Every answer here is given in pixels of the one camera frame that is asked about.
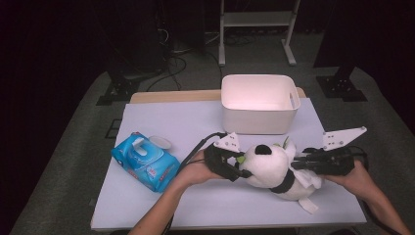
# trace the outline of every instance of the gray carpet floor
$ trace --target gray carpet floor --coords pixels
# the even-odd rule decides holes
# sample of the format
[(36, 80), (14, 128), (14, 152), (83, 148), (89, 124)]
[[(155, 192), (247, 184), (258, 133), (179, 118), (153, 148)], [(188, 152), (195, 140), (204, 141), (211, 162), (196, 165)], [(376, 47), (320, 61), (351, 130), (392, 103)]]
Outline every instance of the gray carpet floor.
[[(316, 76), (332, 75), (337, 68), (314, 69), (322, 34), (295, 33), (292, 50), (298, 64), (290, 67), (280, 39), (283, 35), (248, 37), (252, 43), (226, 46), (226, 66), (220, 68), (217, 45), (209, 45), (208, 53), (191, 51), (177, 56), (186, 62), (186, 69), (177, 74), (182, 90), (218, 89), (221, 77), (237, 73), (284, 74), (303, 88), (320, 117), (326, 131), (366, 126), (368, 131), (353, 144), (369, 156), (370, 173), (390, 197), (412, 232), (415, 232), (415, 138), (380, 92), (375, 80), (355, 69), (351, 80), (367, 102), (344, 102), (328, 99), (319, 87)], [(183, 68), (182, 60), (169, 61), (171, 72)], [(158, 78), (141, 83), (146, 91)], [(29, 202), (11, 234), (110, 234), (91, 231), (90, 221), (111, 159), (115, 140), (106, 138), (112, 121), (122, 117), (127, 102), (96, 106), (111, 80), (106, 72), (97, 77), (63, 134)], [(151, 91), (177, 90), (173, 79), (163, 79)], [(361, 234), (377, 234), (368, 218), (354, 228)], [(302, 227), (302, 235), (328, 234), (342, 227)]]

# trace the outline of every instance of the white tabletop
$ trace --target white tabletop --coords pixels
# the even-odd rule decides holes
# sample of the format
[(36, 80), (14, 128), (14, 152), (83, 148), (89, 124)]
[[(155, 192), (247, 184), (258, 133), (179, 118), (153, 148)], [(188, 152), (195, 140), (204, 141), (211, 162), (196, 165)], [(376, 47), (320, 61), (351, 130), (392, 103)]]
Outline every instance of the white tabletop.
[[(287, 136), (298, 152), (321, 148), (324, 129), (312, 103), (301, 105), (285, 135), (239, 135), (242, 151), (254, 144), (283, 143)], [(128, 104), (115, 144), (132, 132), (157, 135), (172, 143), (170, 154), (180, 162), (205, 137), (224, 132), (220, 101)], [(212, 143), (216, 137), (207, 142)], [(111, 160), (91, 221), (93, 230), (131, 228), (159, 198)], [(175, 213), (172, 229), (313, 226), (366, 222), (356, 198), (342, 186), (326, 181), (310, 197), (319, 207), (314, 214), (298, 202), (278, 198), (267, 189), (254, 188), (240, 178), (211, 180), (189, 188)]]

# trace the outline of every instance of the black ear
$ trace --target black ear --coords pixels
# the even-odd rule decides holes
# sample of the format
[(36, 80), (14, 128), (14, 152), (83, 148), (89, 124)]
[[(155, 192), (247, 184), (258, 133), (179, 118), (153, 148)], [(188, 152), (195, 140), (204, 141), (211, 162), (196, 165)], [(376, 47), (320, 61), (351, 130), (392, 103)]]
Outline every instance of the black ear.
[(258, 145), (255, 148), (255, 154), (256, 155), (271, 155), (272, 150), (266, 145)]

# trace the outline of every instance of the stuffed animal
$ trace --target stuffed animal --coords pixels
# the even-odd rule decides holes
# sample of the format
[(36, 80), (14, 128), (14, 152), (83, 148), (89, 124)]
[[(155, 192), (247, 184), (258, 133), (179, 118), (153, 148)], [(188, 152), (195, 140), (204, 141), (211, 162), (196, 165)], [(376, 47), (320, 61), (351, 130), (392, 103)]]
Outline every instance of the stuffed animal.
[(296, 145), (287, 138), (283, 146), (252, 146), (237, 161), (240, 170), (253, 174), (247, 178), (253, 187), (268, 188), (280, 198), (299, 201), (306, 211), (313, 213), (318, 208), (308, 197), (321, 187), (322, 179), (310, 170), (293, 169), (291, 162), (296, 153)]

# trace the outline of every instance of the human hand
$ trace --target human hand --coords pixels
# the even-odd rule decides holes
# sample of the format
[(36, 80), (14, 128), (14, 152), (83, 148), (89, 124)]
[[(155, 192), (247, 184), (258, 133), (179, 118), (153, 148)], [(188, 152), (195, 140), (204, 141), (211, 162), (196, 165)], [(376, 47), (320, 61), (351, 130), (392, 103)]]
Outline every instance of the human hand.
[(354, 169), (346, 176), (322, 175), (322, 177), (344, 186), (347, 191), (364, 201), (370, 201), (380, 192), (363, 163), (359, 160), (354, 161)]
[(223, 178), (216, 173), (213, 173), (205, 165), (205, 154), (204, 150), (199, 151), (189, 161), (189, 163), (183, 167), (180, 173), (176, 176), (175, 181), (180, 182), (186, 187), (190, 187), (194, 184), (205, 183), (210, 179)]

